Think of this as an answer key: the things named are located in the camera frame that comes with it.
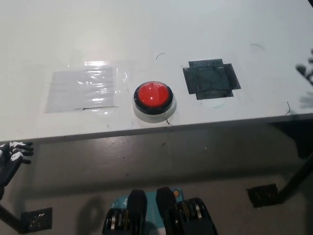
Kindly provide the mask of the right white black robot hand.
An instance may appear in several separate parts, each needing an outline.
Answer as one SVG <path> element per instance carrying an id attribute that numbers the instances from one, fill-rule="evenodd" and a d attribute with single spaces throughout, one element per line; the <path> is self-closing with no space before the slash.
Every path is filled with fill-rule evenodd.
<path id="1" fill-rule="evenodd" d="M 311 49 L 311 56 L 308 58 L 309 66 L 297 64 L 295 69 L 307 81 L 309 86 L 313 87 L 313 50 Z M 305 96 L 300 98 L 301 108 L 307 109 L 313 107 L 313 93 L 306 92 Z"/>

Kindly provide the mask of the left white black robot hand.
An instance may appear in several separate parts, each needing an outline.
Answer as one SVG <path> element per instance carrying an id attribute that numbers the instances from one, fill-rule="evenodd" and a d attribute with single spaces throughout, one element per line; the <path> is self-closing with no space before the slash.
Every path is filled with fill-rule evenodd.
<path id="1" fill-rule="evenodd" d="M 34 155 L 32 142 L 10 141 L 0 146 L 0 187 L 6 187 L 21 164 L 31 164 L 25 157 Z"/>

